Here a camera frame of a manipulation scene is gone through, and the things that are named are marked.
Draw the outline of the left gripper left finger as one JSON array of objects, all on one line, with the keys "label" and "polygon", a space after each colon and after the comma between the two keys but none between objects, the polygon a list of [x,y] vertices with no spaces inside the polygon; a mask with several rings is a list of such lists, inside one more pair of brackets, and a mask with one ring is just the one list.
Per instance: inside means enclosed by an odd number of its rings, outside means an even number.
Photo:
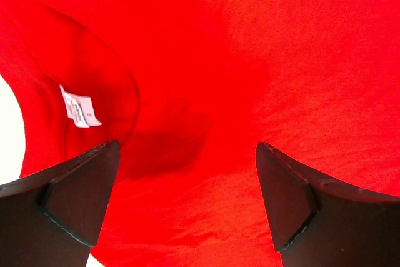
[{"label": "left gripper left finger", "polygon": [[118,141],[1,185],[1,266],[86,266],[120,160]]}]

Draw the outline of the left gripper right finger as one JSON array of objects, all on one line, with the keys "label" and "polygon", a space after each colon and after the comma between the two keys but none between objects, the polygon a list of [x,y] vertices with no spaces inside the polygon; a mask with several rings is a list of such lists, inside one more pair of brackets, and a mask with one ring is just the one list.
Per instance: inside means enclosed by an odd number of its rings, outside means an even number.
[{"label": "left gripper right finger", "polygon": [[284,266],[398,266],[399,198],[354,186],[260,142],[256,167]]}]

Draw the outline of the red t shirt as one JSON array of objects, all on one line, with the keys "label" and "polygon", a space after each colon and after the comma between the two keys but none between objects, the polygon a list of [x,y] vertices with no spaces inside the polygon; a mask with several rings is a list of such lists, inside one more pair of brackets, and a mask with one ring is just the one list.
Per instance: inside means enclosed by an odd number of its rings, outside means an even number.
[{"label": "red t shirt", "polygon": [[121,145],[101,266],[280,266],[264,141],[399,194],[399,0],[1,0],[22,175]]}]

